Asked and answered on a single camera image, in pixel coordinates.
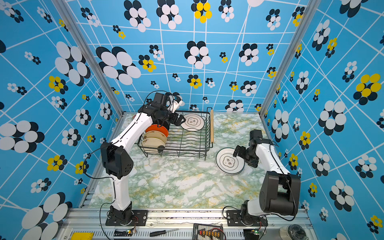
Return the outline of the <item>white plate green cloud outline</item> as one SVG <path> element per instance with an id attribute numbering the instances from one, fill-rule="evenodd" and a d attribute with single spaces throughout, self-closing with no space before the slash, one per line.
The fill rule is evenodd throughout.
<path id="1" fill-rule="evenodd" d="M 216 165 L 219 170 L 231 176 L 240 174 L 245 167 L 244 159 L 234 157 L 234 151 L 233 148 L 224 148 L 216 155 Z"/>

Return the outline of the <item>black wire dish rack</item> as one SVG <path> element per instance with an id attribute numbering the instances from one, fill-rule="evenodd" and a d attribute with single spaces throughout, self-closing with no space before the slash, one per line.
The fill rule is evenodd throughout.
<path id="1" fill-rule="evenodd" d="M 144 134 L 139 137 L 138 147 L 145 156 L 158 155 L 158 156 L 177 156 L 177 157 L 193 157 L 203 158 L 207 157 L 208 151 L 214 145 L 214 118 L 213 109 L 208 107 L 205 112 L 189 112 L 178 111 L 180 115 L 197 114 L 200 115 L 204 121 L 205 126 L 202 130 L 196 132 L 189 132 L 184 130 L 181 126 L 170 125 L 169 135 L 165 143 L 165 149 L 161 153 L 147 153 L 141 147 L 141 142 L 144 140 Z"/>

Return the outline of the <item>white plate green rim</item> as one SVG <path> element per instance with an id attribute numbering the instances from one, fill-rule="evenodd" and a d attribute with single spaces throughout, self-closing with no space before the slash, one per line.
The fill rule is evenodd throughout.
<path id="1" fill-rule="evenodd" d="M 196 132 L 202 130 L 205 126 L 204 119 L 197 114 L 186 114 L 184 115 L 185 122 L 181 124 L 181 127 L 189 132 Z"/>

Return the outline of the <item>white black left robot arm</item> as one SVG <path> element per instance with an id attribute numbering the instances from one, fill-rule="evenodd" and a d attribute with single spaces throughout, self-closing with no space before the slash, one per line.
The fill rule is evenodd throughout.
<path id="1" fill-rule="evenodd" d="M 186 120 L 176 113 L 184 104 L 182 98 L 171 93 L 155 91 L 152 101 L 142 105 L 132 122 L 110 143 L 101 145 L 101 157 L 106 173 L 112 178 L 114 200 L 107 214 L 107 226 L 129 226 L 137 223 L 129 195 L 129 174 L 134 162 L 129 155 L 134 144 L 153 124 L 180 126 Z"/>

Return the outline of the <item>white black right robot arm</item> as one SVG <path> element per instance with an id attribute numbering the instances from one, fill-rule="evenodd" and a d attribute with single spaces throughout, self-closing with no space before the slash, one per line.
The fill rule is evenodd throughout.
<path id="1" fill-rule="evenodd" d="M 236 146 L 233 156 L 242 158 L 253 168 L 261 163 L 266 171 L 259 198 L 242 204 L 243 224 L 252 226 L 267 215 L 293 221 L 299 209 L 301 180 L 285 168 L 275 150 L 274 142 L 263 138 L 262 131 L 252 130 L 249 146 Z"/>

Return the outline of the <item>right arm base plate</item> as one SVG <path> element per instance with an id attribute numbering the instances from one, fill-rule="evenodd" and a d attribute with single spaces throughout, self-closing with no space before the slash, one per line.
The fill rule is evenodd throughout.
<path id="1" fill-rule="evenodd" d="M 240 210 L 226 211 L 226 219 L 229 227 L 267 227 L 268 221 L 266 218 L 251 216 L 244 214 L 242 216 Z"/>

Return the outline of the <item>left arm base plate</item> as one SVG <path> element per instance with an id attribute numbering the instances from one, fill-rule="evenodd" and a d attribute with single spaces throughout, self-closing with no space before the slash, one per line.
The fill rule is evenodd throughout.
<path id="1" fill-rule="evenodd" d="M 125 210 L 112 209 L 107 213 L 106 226 L 145 226 L 148 219 L 148 210 Z"/>

